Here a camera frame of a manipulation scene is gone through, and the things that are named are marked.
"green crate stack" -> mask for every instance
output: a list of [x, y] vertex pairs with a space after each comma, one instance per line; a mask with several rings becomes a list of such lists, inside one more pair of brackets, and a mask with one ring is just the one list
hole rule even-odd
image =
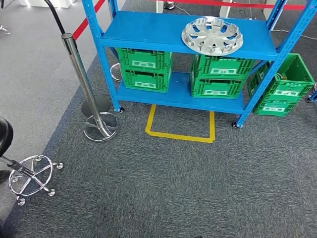
[[192, 97], [236, 98], [254, 63], [248, 59], [194, 56], [190, 75]]
[[171, 75], [171, 52], [117, 48], [126, 88], [167, 93]]
[[252, 69], [254, 60], [195, 55], [193, 56], [193, 63], [196, 77], [245, 80]]
[[[254, 93], [269, 67], [269, 63], [266, 63], [254, 74], [248, 85], [250, 96]], [[311, 90], [314, 84], [315, 81], [300, 55], [288, 54], [254, 107], [254, 112], [256, 115], [284, 117]]]

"yellow tape rectangle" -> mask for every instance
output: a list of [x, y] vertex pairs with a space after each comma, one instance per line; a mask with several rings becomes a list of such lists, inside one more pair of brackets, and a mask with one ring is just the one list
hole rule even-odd
[[157, 132], [151, 131], [152, 124], [153, 123], [154, 114], [155, 113], [156, 105], [152, 104], [149, 111], [148, 121], [146, 126], [146, 132], [151, 136], [164, 137], [169, 139], [176, 140], [188, 140], [188, 141], [196, 141], [204, 143], [212, 143], [214, 140], [214, 113], [209, 112], [209, 138], [206, 137], [197, 137], [197, 136], [189, 136], [189, 135], [179, 135], [179, 134], [171, 134], [165, 132]]

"blue shelf tier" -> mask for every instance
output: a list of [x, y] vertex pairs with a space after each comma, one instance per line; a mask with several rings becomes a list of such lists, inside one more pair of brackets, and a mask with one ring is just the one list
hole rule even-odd
[[163, 106], [214, 111], [221, 113], [242, 114], [242, 95], [236, 99], [192, 98], [190, 94], [188, 73], [174, 72], [168, 93], [155, 93], [125, 88], [121, 83], [117, 91], [118, 100], [157, 104]]
[[[199, 16], [118, 11], [101, 37], [103, 46], [197, 54], [181, 39], [181, 32]], [[275, 60], [278, 53], [265, 21], [224, 19], [239, 26], [244, 43], [230, 57]]]

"silver wheel cover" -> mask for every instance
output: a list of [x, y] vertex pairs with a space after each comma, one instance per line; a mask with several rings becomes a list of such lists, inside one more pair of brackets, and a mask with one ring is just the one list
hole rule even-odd
[[187, 24], [182, 32], [182, 40], [193, 51], [208, 56], [231, 54], [243, 44], [239, 27], [212, 16]]

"carpet floor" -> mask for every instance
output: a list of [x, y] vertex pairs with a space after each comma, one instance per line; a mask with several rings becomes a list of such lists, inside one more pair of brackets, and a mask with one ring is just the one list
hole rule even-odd
[[[136, 2], [125, 7], [138, 9]], [[219, 12], [195, 7], [186, 11]], [[284, 21], [282, 15], [277, 27]], [[316, 19], [309, 29], [316, 37]], [[272, 34], [276, 42], [285, 37]], [[294, 51], [316, 77], [315, 44], [300, 39]], [[174, 57], [175, 71], [189, 70], [190, 56]], [[97, 59], [88, 73], [96, 94], [107, 94]], [[248, 100], [245, 88], [244, 94]], [[65, 165], [49, 186], [57, 194], [41, 192], [23, 207], [15, 205], [3, 232], [15, 238], [317, 237], [317, 104], [302, 100], [285, 118], [251, 114], [240, 129], [230, 126], [235, 115], [215, 113], [216, 139], [208, 144], [149, 136], [144, 129], [150, 105], [122, 102], [125, 112], [116, 114], [118, 134], [92, 143], [82, 133], [82, 101], [78, 90], [44, 152]], [[208, 112], [157, 106], [152, 127], [208, 136], [208, 120]]]

